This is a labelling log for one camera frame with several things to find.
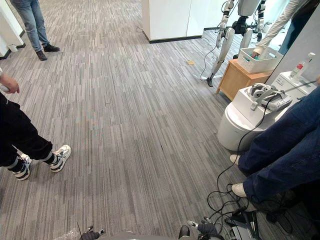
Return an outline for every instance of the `humanoid robot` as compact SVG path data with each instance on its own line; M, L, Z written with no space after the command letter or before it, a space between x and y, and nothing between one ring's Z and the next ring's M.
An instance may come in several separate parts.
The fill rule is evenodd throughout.
M262 30L264 28L264 11L266 0L239 0L238 1L238 15L240 15L238 21L232 24L232 27L226 27L229 19L229 14L231 9L234 7L235 0L228 0L224 6L223 17L219 26L219 33L216 38L216 48L220 48L221 41L222 47L220 55L215 59L213 67L211 69L211 76L206 79L208 85L213 87L212 79L218 72L221 64L225 61L225 57L230 49L233 42L235 34L241 34L243 36L240 43L240 49L247 48L251 41L253 30L247 26L246 20L252 14L258 11L258 21L257 21L257 42L261 41Z

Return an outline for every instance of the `gray carpet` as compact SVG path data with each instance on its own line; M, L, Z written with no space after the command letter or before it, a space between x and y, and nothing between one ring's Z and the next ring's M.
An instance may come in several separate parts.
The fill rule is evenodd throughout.
M124 230L177 238L187 220L211 215L207 195L230 165L229 151L217 140L229 100L215 93L218 81L210 88L193 75L203 70L214 31L204 33L209 42L149 44L136 31L142 27L139 0L41 0L40 5L47 35L61 51L39 61L25 34L26 47L0 66L20 85L20 94L7 97L55 149L69 144L72 155L59 173L34 160L23 182L0 170L1 239L52 240L77 222L81 229L104 228L102 239ZM239 42L237 37L218 75ZM207 56L204 76L214 55ZM220 178L220 188L244 179L233 166ZM230 200L213 196L210 202L219 207L221 198ZM225 212L236 207L228 205ZM310 239L314 231L306 233L310 223L300 225L296 216L292 234L267 223L262 213L258 220L265 240Z

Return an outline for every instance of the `person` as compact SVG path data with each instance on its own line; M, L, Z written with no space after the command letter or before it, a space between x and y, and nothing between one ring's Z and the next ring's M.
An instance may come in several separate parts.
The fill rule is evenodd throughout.
M290 27L279 49L279 53L286 54L291 45L298 37L301 30L315 11L320 0L291 0L285 7L282 14L271 26L265 37L255 46L252 57L261 55L269 45L271 40L281 31L281 29L291 19Z
M0 84L9 89L9 94L20 92L17 81L1 68ZM14 146L23 154L17 154ZM59 172L69 158L71 148L63 145L54 152L52 148L50 141L38 135L37 129L20 110L20 106L0 93L0 167L12 171L19 181L29 177L32 159L45 162L52 172Z
M320 179L320 86L230 160L248 177L232 185L239 197L261 202Z
M60 48L50 44L45 28L45 20L38 0L10 0L20 15L31 45L41 61L48 58L42 52L40 41L45 52L59 52Z

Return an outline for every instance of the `human hand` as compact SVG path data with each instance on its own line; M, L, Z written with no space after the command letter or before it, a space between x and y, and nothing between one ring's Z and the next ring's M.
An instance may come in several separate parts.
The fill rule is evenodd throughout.
M251 57L254 59L256 56L259 56L259 55L260 54L257 53L256 51L253 51Z
M20 93L19 84L12 77L8 76L6 73L3 73L0 77L0 84L6 86L9 91L7 94L14 94L15 92Z

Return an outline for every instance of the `white shoe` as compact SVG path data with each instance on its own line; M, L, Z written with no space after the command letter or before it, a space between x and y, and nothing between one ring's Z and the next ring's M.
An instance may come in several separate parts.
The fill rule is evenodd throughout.
M71 147L68 145L63 145L57 151L54 151L53 154L53 163L48 164L48 166L51 168L52 172L57 173L64 168L67 159L70 157Z
M236 155L236 154L230 155L230 161L237 166L239 164L239 158L240 158L240 155Z
M232 189L232 192L235 195L237 195L237 196L239 196L241 198L246 198L247 197L243 183L233 184L231 189Z
M20 171L13 172L13 175L19 181L26 180L30 176L30 164L32 162L32 159L30 159L30 157L25 154L21 154L20 156L17 156L17 158L23 161L23 167Z

